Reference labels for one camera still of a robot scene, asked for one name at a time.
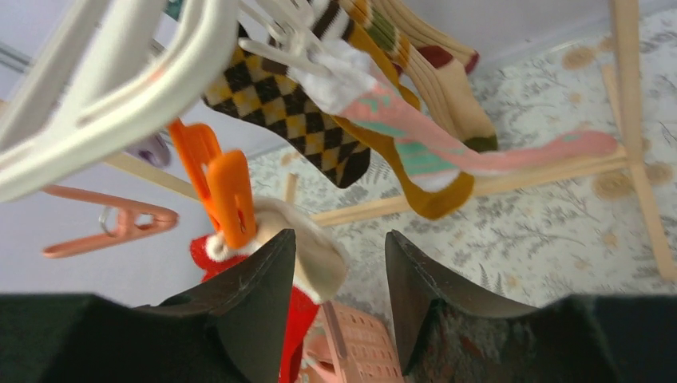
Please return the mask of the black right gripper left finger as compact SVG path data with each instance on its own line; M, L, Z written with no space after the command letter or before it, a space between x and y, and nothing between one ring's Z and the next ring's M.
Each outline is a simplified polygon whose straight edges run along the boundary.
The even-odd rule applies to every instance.
M239 288L203 282L158 306L4 294L4 382L246 382L216 333Z

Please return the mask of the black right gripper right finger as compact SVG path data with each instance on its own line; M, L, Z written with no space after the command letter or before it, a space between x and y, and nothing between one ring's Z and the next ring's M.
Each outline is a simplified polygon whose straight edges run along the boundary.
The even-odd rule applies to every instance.
M673 295L572 294L542 308L385 240L396 346L416 382L673 382Z

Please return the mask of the pink laundry basket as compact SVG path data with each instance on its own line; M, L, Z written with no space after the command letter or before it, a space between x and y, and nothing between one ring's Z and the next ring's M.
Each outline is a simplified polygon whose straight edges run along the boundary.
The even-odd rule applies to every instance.
M303 343L298 382L403 382L397 352L378 318L324 303Z

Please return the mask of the red snowflake sock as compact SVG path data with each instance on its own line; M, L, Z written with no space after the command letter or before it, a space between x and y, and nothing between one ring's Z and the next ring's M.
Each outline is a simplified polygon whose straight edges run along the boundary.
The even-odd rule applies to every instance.
M246 382L293 382L322 304L346 280L345 248L294 205L254 200L257 232L241 248L215 233L192 241L209 288L237 287L216 333Z

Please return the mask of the brown argyle sock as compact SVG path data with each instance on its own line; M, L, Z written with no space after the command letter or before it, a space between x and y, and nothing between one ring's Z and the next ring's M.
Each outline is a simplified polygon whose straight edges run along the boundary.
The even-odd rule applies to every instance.
M287 77L285 65L240 47L202 100L218 113L283 138L338 188L352 185L370 165L370 148L320 110Z

